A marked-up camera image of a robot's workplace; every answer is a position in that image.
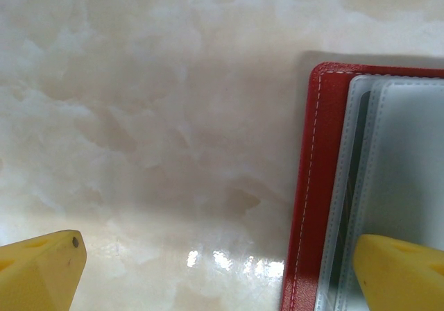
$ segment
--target yellow plastic object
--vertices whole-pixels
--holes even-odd
[[[65,311],[86,263],[78,231],[0,247],[0,311]]]
[[[443,311],[444,252],[362,235],[353,267],[371,311]]]

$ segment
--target glossy surface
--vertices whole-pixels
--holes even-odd
[[[443,2],[0,0],[0,244],[80,230],[72,310],[277,310],[307,52],[442,56]]]

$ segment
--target marble surface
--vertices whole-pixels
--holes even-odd
[[[80,230],[73,311],[277,310],[309,69],[439,66],[443,7],[0,0],[0,244]]]

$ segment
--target red wallet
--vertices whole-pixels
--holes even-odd
[[[442,69],[325,62],[311,72],[281,311],[312,311],[348,89],[361,74],[444,77]]]

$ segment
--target red leather cover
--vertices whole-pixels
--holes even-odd
[[[325,62],[311,72],[281,311],[312,311],[348,86],[360,74],[444,77],[442,69]]]

